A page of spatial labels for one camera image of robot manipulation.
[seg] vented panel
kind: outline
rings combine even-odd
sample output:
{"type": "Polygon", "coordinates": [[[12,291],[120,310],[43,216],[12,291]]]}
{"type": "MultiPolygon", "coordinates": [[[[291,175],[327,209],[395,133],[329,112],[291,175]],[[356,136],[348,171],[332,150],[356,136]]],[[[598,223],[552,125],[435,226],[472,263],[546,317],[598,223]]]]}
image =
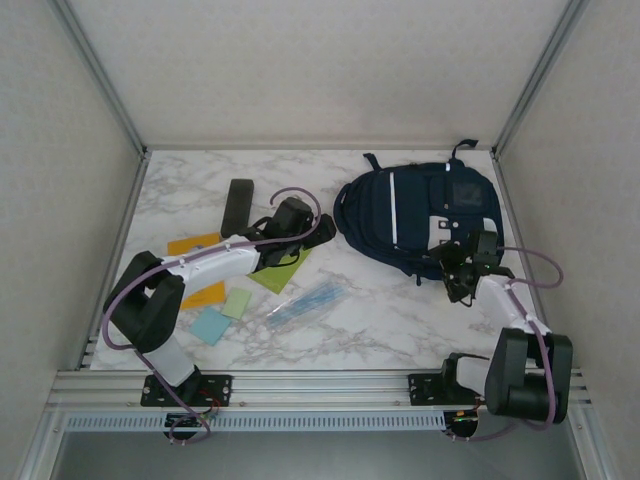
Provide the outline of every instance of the vented panel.
{"type": "MultiPolygon", "coordinates": [[[[168,430],[166,413],[78,413],[68,420],[67,432],[153,432],[168,430]]],[[[211,421],[218,432],[344,432],[443,430],[440,411],[419,412],[265,412],[222,413],[211,421]]],[[[178,428],[193,431],[193,428],[178,428]]]]}

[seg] light blue sticky note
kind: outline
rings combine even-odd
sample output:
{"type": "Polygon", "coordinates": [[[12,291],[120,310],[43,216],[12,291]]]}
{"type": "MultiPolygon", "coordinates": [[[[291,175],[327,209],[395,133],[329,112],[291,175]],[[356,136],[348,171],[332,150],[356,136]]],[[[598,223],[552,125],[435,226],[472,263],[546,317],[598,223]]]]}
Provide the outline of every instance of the light blue sticky note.
{"type": "Polygon", "coordinates": [[[225,330],[229,328],[229,325],[231,325],[231,319],[217,310],[207,307],[191,324],[189,331],[209,345],[215,345],[225,330]]]}

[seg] gray wall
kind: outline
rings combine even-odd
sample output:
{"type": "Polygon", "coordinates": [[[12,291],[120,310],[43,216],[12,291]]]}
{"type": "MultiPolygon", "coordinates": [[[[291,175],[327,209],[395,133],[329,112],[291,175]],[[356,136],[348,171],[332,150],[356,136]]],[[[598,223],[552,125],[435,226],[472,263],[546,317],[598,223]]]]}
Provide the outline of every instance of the gray wall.
{"type": "Polygon", "coordinates": [[[0,5],[0,478],[85,336],[135,153],[44,0],[0,5]]]}
{"type": "Polygon", "coordinates": [[[591,1],[503,168],[525,244],[566,269],[542,292],[548,320],[574,342],[622,478],[640,478],[640,2],[591,1]]]}
{"type": "Polygon", "coordinates": [[[566,0],[71,3],[156,149],[374,148],[492,142],[566,0]]]}

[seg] reflective stripe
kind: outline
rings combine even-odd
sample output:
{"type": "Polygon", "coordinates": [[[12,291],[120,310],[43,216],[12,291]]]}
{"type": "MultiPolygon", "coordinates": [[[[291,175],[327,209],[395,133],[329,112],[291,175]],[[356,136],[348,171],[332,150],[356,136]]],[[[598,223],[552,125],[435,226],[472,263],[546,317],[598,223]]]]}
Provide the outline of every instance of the reflective stripe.
{"type": "Polygon", "coordinates": [[[396,223],[396,184],[393,172],[389,174],[389,186],[391,187],[391,235],[393,244],[398,244],[398,225],[396,223]]]}

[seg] metal bar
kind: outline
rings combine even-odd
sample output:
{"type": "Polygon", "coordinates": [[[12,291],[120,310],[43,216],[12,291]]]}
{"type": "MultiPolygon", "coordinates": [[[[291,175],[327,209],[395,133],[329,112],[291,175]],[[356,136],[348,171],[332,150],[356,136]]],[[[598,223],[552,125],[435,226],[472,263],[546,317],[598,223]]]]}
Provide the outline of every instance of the metal bar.
{"type": "MultiPolygon", "coordinates": [[[[427,373],[424,370],[224,373],[234,377],[231,404],[225,411],[400,411],[473,407],[410,406],[407,376],[427,373]]],[[[60,372],[46,410],[181,411],[173,407],[151,409],[140,406],[147,375],[146,372],[60,372]]],[[[572,374],[571,402],[572,405],[590,402],[579,370],[572,374]]]]}
{"type": "Polygon", "coordinates": [[[67,423],[64,412],[44,412],[17,479],[49,480],[62,444],[67,423]]]}
{"type": "Polygon", "coordinates": [[[572,407],[569,425],[587,480],[614,480],[616,474],[593,407],[572,407]]]}
{"type": "Polygon", "coordinates": [[[78,17],[73,11],[73,7],[67,0],[48,0],[51,9],[60,21],[71,42],[76,47],[80,58],[89,70],[91,77],[95,80],[98,89],[107,101],[109,108],[114,113],[116,120],[126,132],[131,144],[139,154],[144,154],[142,139],[133,124],[131,117],[127,113],[120,97],[109,80],[109,77],[100,63],[95,50],[91,46],[87,36],[82,30],[78,17]]]}
{"type": "Polygon", "coordinates": [[[71,357],[78,359],[75,365],[76,369],[81,368],[84,364],[84,357],[88,352],[88,345],[91,341],[92,335],[96,335],[96,332],[99,329],[100,321],[102,319],[102,306],[107,299],[109,290],[111,289],[115,281],[116,273],[118,271],[118,265],[120,263],[120,257],[122,256],[122,251],[124,250],[124,246],[127,241],[127,235],[129,234],[129,228],[131,227],[133,214],[136,211],[138,197],[140,196],[140,191],[142,190],[144,176],[147,172],[147,167],[149,165],[150,159],[151,152],[147,151],[138,164],[138,169],[136,170],[136,175],[133,179],[133,184],[131,185],[131,191],[129,192],[129,197],[127,198],[127,203],[122,214],[122,219],[120,220],[118,232],[116,233],[116,238],[113,243],[113,248],[111,249],[111,253],[109,255],[109,262],[107,264],[107,268],[105,269],[105,274],[102,278],[102,283],[100,285],[100,289],[98,290],[96,302],[93,307],[91,323],[89,324],[87,330],[87,340],[82,344],[81,349],[76,353],[76,355],[71,357]]]}
{"type": "MultiPolygon", "coordinates": [[[[221,142],[202,144],[150,144],[152,150],[446,150],[451,152],[451,145],[458,143],[459,138],[452,138],[447,143],[424,142],[334,142],[334,141],[300,141],[285,143],[246,143],[246,142],[221,142]]],[[[494,144],[479,143],[476,150],[491,150],[494,144]]]]}
{"type": "Polygon", "coordinates": [[[498,135],[494,147],[497,160],[504,154],[513,139],[588,3],[589,0],[569,0],[567,3],[518,101],[498,135]]]}
{"type": "MultiPolygon", "coordinates": [[[[515,211],[513,210],[513,203],[511,202],[511,195],[509,194],[509,189],[507,188],[507,184],[504,180],[504,174],[502,173],[502,166],[499,162],[493,162],[493,168],[496,172],[496,178],[498,179],[498,189],[501,193],[502,199],[504,201],[504,207],[507,211],[507,216],[509,217],[509,221],[511,222],[511,229],[513,230],[513,236],[516,240],[516,246],[524,248],[526,247],[524,240],[522,238],[522,232],[520,231],[520,225],[518,223],[518,218],[516,217],[515,211]]],[[[524,253],[520,253],[520,261],[522,262],[522,267],[524,268],[525,276],[532,281],[535,281],[535,275],[533,274],[533,269],[531,268],[531,262],[529,260],[529,256],[524,253]]],[[[538,314],[538,318],[549,324],[544,306],[542,305],[542,300],[540,298],[540,292],[537,288],[529,287],[529,292],[531,293],[531,299],[533,300],[533,307],[538,314]]]]}

